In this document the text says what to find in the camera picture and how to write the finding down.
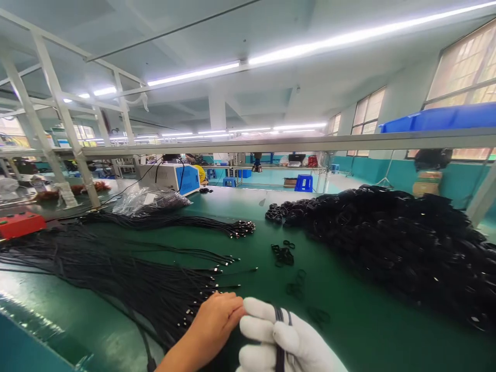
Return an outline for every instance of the cable bundle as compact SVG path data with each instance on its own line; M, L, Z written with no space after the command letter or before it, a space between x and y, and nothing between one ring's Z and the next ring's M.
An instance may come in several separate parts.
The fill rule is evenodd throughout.
M90 223L114 223L132 230L153 230L171 226L195 226L228 234L231 238L245 237L255 231L255 224L251 221L237 221L226 223L198 216L171 216L162 214L141 213L128 217L122 214L107 213L103 210L88 213L80 217L79 221L86 225Z
M400 299L494 332L496 245L450 202L362 185L271 206L267 218L304 227L355 273Z
M29 270L2 267L3 271L55 275L76 287L90 289L133 320L147 349L149 370L154 361L149 353L145 332L167 352L191 325L200 305L221 287L215 276L221 275L218 267L188 269L150 262L124 254L145 252L122 248L132 241L97 237L85 227L68 225L62 229L42 230L0 245L2 264L23 266ZM180 250L159 244L154 251L170 251L229 265L238 259L217 255L205 250ZM224 288L237 288L239 285ZM113 299L122 303L117 306ZM152 331L140 320L140 314L153 327Z

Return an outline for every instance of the clear plastic bag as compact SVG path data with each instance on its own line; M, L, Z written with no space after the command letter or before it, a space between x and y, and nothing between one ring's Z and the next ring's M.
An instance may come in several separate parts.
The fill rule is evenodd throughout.
M168 213L190 204L191 201L175 191L136 185L123 195L112 212L133 217L142 213Z

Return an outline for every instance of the cardboard box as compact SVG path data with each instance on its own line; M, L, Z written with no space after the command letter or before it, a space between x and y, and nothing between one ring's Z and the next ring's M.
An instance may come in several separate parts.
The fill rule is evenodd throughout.
M294 189L296 186L296 178L291 179L291 178L285 178L284 179L284 187L287 189Z
M426 193L439 195L439 184L432 182L416 182L413 184L413 196L422 197Z
M439 195L442 178L442 172L420 172L417 181L413 184L413 196L422 197L426 193Z

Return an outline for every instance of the hand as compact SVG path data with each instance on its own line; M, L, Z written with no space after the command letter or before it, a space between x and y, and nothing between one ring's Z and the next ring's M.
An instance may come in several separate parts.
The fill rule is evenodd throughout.
M241 297L214 293L201 304L190 328L169 350L157 372L198 371L221 351L245 314Z
M283 309L284 322L275 321L274 307L255 298L245 298L244 316L239 327L246 337L261 345L246 345L239 351L240 367L236 372L274 371L276 345L288 354L284 371L291 372L347 372L337 355L327 346L317 331L307 322Z

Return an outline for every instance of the workbench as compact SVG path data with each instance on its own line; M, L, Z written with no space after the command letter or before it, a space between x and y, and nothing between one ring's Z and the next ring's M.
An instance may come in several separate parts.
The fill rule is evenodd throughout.
M120 192L132 183L130 180L105 181L113 187L110 193ZM164 242L179 248L198 247L241 258L225 268L225 273L258 267L255 273L230 275L221 278L220 283L241 284L236 291L238 295L270 301L305 320L309 320L308 306L328 312L329 324L323 325L322 330L313 325L350 372L496 370L494 337L399 302L382 289L353 276L329 247L310 240L303 230L285 229L264 219L271 203L317 194L209 188L213 193L190 195L188 198L193 204L179 213L223 221L253 221L254 234L230 239L217 231L192 227L145 232L128 231L110 224L90 228L96 233ZM48 219L77 212L76 209L60 213L46 205L18 208L41 212ZM293 267L274 265L270 244L282 244L283 240L296 245ZM164 255L143 253L140 257L170 263L172 258L164 258ZM202 260L190 265L212 267L211 262ZM294 282L298 269L307 272L303 301L286 294L286 284ZM13 314L14 321L36 332L37 337L69 362L79 362L88 371L145 370L145 349L134 323L91 291L74 288L51 276L0 272L0 293L2 311ZM234 371L238 366L238 351L246 342L239 329L235 330L227 346L205 370ZM159 362L160 348L153 342L151 348Z

